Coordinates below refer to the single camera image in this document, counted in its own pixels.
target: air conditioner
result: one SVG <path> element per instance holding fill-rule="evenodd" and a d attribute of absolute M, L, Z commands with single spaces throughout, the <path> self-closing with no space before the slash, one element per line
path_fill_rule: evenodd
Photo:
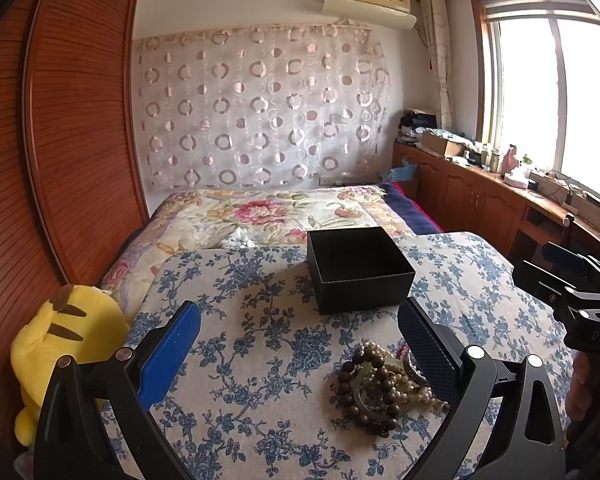
<path fill-rule="evenodd" d="M 416 23 L 409 0 L 324 0 L 322 13 L 409 30 Z"/>

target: wooden window frame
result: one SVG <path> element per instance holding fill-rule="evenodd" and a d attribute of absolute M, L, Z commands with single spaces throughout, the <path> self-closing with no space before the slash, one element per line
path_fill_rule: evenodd
<path fill-rule="evenodd" d="M 491 69 L 487 74 L 486 67 L 493 66 L 491 49 L 490 27 L 484 15 L 484 6 L 480 0 L 471 0 L 471 8 L 474 14 L 475 25 L 475 42 L 478 55 L 478 117 L 476 119 L 476 139 L 478 142 L 491 142 L 490 131 L 491 122 L 493 121 L 493 101 L 496 99 L 497 86 L 495 75 L 491 73 Z M 489 111 L 489 118 L 485 118 L 485 110 Z"/>

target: pink bottle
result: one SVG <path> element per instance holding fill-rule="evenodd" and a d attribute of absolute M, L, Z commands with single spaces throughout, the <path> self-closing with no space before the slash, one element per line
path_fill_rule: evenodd
<path fill-rule="evenodd" d="M 520 161 L 516 159 L 517 148 L 513 145 L 509 145 L 509 150 L 502 159 L 502 166 L 500 167 L 500 176 L 505 176 L 507 173 L 511 173 L 514 168 L 520 165 Z"/>

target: floral bedspread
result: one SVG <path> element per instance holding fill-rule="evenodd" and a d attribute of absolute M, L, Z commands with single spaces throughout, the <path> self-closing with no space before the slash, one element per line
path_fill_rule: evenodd
<path fill-rule="evenodd" d="M 162 263 L 182 251 L 218 248 L 238 227 L 258 246 L 305 244 L 308 229 L 382 226 L 413 232 L 376 186 L 289 191 L 192 190 L 173 193 L 102 282 L 131 322 Z"/>
<path fill-rule="evenodd" d="M 563 328 L 513 285 L 511 265 L 467 233 L 396 243 L 416 269 L 411 293 L 432 319 L 493 357 L 540 355 L 564 417 L 571 351 Z M 162 266 L 142 304 L 131 346 L 183 300 L 203 313 L 169 393 L 151 409 L 196 480 L 401 479 L 445 416 L 413 406 L 387 439 L 343 417 L 334 375 L 365 340 L 399 348 L 396 308 L 320 316 L 304 260 L 302 246 L 182 252 Z M 488 407 L 460 476 L 475 467 L 497 407 Z M 126 472 L 137 476 L 110 406 L 104 419 Z"/>

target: jewelry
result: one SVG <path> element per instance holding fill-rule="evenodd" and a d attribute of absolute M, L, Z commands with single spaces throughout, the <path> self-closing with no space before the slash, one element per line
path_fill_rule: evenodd
<path fill-rule="evenodd" d="M 398 357 L 377 343 L 365 342 L 350 361 L 343 362 L 338 373 L 336 391 L 346 415 L 384 438 L 398 426 L 397 417 L 407 413 L 410 402 L 448 409 L 446 402 L 433 396 L 406 345 Z"/>

